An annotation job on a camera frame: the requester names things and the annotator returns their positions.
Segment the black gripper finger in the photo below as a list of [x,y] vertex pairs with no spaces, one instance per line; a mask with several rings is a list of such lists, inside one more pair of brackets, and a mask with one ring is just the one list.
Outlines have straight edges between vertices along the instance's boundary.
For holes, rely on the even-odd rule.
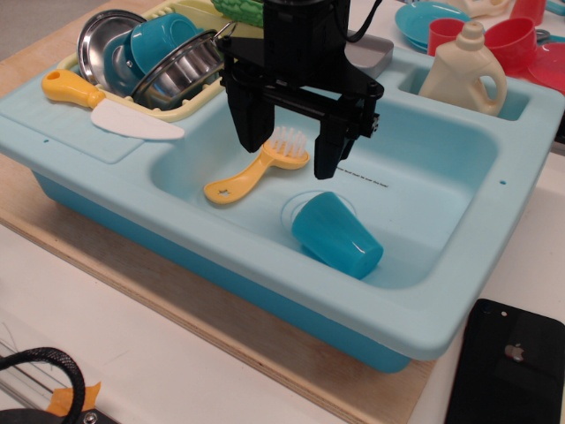
[[226,93],[239,142],[247,152],[254,153],[274,130],[275,106],[261,89],[230,83]]
[[339,162],[349,156],[354,141],[345,122],[321,121],[314,144],[314,176],[317,179],[332,178]]

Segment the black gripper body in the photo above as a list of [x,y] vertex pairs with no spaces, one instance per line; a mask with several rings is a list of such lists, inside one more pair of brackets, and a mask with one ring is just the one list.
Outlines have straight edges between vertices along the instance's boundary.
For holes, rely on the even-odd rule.
[[342,121],[349,135],[376,130],[376,102],[383,87],[345,56],[347,42],[358,42],[361,28],[348,32],[348,1],[266,1],[262,38],[223,38],[222,84],[261,89],[275,107],[317,120]]

